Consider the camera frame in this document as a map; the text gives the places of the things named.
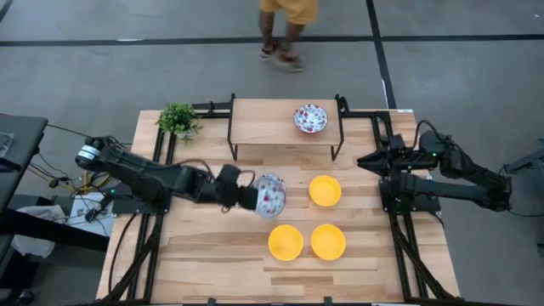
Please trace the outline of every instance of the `floral bowl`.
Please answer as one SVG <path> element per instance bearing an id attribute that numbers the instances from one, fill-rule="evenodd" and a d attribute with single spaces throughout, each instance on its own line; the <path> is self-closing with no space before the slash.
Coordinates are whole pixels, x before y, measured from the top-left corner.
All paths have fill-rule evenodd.
<path id="1" fill-rule="evenodd" d="M 293 119 L 297 128 L 305 133 L 317 133 L 327 124 L 325 110 L 313 104 L 300 106 Z"/>

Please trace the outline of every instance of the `green plant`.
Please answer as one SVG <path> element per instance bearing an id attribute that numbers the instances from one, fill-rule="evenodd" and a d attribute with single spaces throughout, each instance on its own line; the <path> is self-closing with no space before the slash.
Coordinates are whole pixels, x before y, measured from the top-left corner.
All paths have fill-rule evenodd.
<path id="1" fill-rule="evenodd" d="M 193 135 L 198 134 L 199 129 L 203 128 L 198 122 L 193 105 L 182 103 L 167 105 L 156 124 L 165 132 L 175 133 L 185 145 L 193 140 Z"/>

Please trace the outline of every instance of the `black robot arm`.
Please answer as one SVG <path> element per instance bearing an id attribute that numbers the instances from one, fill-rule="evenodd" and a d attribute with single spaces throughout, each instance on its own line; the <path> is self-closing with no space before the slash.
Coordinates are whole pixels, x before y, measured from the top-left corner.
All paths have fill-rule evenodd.
<path id="1" fill-rule="evenodd" d="M 112 137 L 87 138 L 76 156 L 79 167 L 108 173 L 150 205 L 174 195 L 195 203 L 216 203 L 227 208 L 239 203 L 245 209 L 255 210 L 258 191 L 238 186 L 238 167 L 224 165 L 215 178 L 209 167 L 201 170 L 187 165 L 188 162 L 195 161 L 164 166 L 127 152 Z"/>
<path id="2" fill-rule="evenodd" d="M 432 128 L 422 134 L 419 150 L 406 147 L 402 136 L 394 135 L 383 141 L 382 148 L 358 159 L 358 166 L 390 179 L 388 193 L 393 199 L 429 195 L 472 201 L 497 212 L 509 209 L 510 178 L 477 165 L 450 136 Z M 435 167 L 448 179 L 466 179 L 475 185 L 439 183 L 411 174 Z"/>

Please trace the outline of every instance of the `yellow bowl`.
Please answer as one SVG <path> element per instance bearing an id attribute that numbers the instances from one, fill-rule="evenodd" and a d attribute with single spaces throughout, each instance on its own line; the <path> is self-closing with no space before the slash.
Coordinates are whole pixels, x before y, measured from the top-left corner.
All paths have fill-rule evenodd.
<path id="1" fill-rule="evenodd" d="M 334 225 L 320 225 L 312 233 L 312 250 L 321 259 L 337 259 L 346 250 L 346 236 Z"/>
<path id="2" fill-rule="evenodd" d="M 303 236 L 294 226 L 280 225 L 270 232 L 269 250 L 279 260 L 293 260 L 303 250 Z"/>
<path id="3" fill-rule="evenodd" d="M 331 207 L 342 197 L 342 187 L 335 178 L 320 175 L 309 184 L 309 196 L 315 204 Z"/>

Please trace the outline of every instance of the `wooden table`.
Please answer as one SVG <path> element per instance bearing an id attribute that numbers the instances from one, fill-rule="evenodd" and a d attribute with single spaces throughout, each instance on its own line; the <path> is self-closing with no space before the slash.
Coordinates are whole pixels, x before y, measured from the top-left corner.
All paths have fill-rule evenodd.
<path id="1" fill-rule="evenodd" d="M 140 113 L 132 151 L 151 158 L 156 142 L 158 110 Z M 411 112 L 391 110 L 395 133 L 409 145 L 416 121 Z M 174 161 L 203 158 L 217 174 L 232 163 L 226 140 L 228 119 L 201 120 L 204 128 L 190 146 L 176 143 Z M 257 174 L 277 173 L 287 182 L 286 209 L 276 219 L 264 219 L 243 209 L 221 213 L 219 206 L 196 205 L 174 198 L 164 219 L 152 303 L 310 303 L 324 296 L 335 302 L 400 302 L 399 272 L 388 215 L 382 210 L 378 176 L 355 166 L 358 157 L 373 152 L 374 136 L 367 119 L 343 119 L 345 144 L 336 161 L 328 147 L 252 145 L 240 151 L 237 166 Z M 162 148 L 161 162 L 167 153 Z M 310 181 L 329 174 L 343 187 L 343 198 L 333 208 L 317 207 L 308 194 Z M 242 177 L 240 184 L 247 184 Z M 450 253 L 441 224 L 426 212 L 412 214 L 423 262 L 450 293 L 458 294 Z M 97 298 L 107 293 L 111 258 L 128 216 L 116 219 Z M 312 230 L 332 223 L 343 230 L 348 247 L 341 258 L 318 259 L 309 246 Z M 279 224 L 296 226 L 304 238 L 300 257 L 275 260 L 268 251 L 269 232 Z M 119 281 L 133 261 L 139 230 L 137 217 L 121 244 L 113 273 Z M 410 271 L 412 295 L 417 288 Z M 139 274 L 136 297 L 142 297 L 147 268 Z"/>

